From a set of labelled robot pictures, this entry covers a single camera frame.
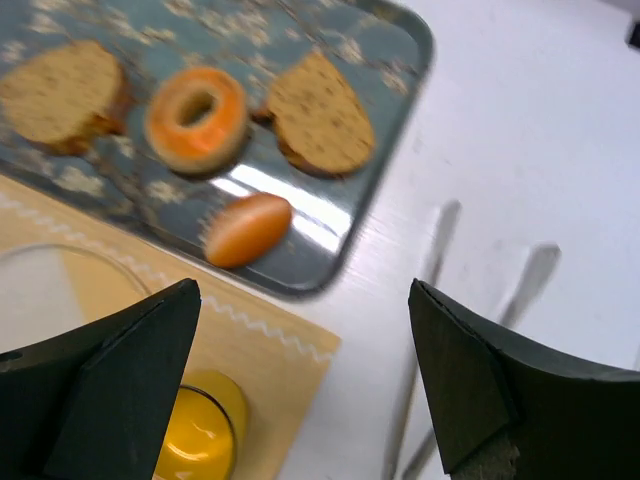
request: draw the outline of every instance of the white table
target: white table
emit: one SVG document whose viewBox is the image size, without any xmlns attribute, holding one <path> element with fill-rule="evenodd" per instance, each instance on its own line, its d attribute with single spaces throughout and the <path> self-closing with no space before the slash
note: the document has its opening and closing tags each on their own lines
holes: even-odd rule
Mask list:
<svg viewBox="0 0 640 480">
<path fill-rule="evenodd" d="M 439 283 L 489 314 L 512 259 L 563 251 L 518 330 L 562 351 L 631 367 L 640 344 L 640 52 L 629 17 L 588 0 L 407 0 L 436 61 L 346 270 L 316 301 L 285 308 L 343 338 L 281 478 L 380 478 L 410 364 L 406 299 L 434 234 L 461 221 Z M 429 426 L 416 403 L 402 458 Z M 442 476 L 439 459 L 423 479 Z"/>
</svg>

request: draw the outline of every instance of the blue tray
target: blue tray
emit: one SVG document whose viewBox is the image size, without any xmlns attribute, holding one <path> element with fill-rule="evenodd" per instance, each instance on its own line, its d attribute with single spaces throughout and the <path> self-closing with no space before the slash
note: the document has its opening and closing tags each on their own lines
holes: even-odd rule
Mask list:
<svg viewBox="0 0 640 480">
<path fill-rule="evenodd" d="M 0 4 L 0 75 L 69 39 L 120 58 L 138 105 L 126 137 L 85 156 L 47 157 L 0 123 L 0 172 L 152 242 L 204 262 L 203 223 L 255 191 L 296 210 L 285 241 L 228 274 L 279 295 L 316 291 L 336 273 L 432 58 L 428 27 L 379 0 L 21 0 Z M 321 47 L 358 93 L 377 148 L 358 172 L 320 179 L 293 168 L 274 134 L 253 125 L 232 168 L 184 179 L 157 160 L 142 131 L 157 84 L 196 64 L 224 69 L 258 106 L 280 72 Z"/>
</svg>

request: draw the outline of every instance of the whole grain bread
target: whole grain bread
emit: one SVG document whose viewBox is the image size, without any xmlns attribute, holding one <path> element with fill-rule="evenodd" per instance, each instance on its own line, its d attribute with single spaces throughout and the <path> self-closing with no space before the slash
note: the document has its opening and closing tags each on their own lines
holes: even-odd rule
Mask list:
<svg viewBox="0 0 640 480">
<path fill-rule="evenodd" d="M 367 113 L 320 52 L 310 53 L 273 82 L 266 111 L 280 149 L 301 170 L 346 174 L 371 158 L 375 136 Z"/>
<path fill-rule="evenodd" d="M 132 101 L 124 70 L 93 40 L 48 50 L 0 79 L 15 131 L 54 154 L 79 155 L 99 135 L 121 134 Z"/>
</svg>

